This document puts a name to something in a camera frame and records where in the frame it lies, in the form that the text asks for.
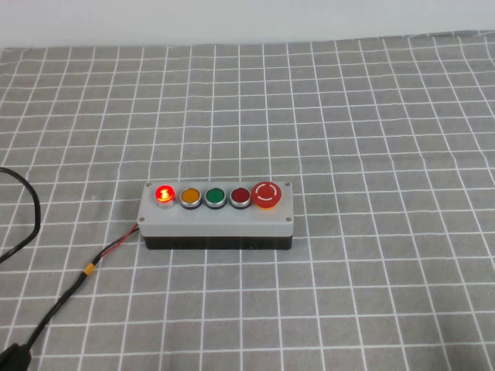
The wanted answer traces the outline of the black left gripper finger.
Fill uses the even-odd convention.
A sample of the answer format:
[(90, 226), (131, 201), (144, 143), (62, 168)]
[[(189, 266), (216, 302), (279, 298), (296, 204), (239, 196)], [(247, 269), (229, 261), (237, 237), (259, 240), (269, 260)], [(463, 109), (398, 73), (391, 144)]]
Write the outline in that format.
[(27, 345), (14, 343), (0, 355), (0, 371), (27, 371), (31, 353)]

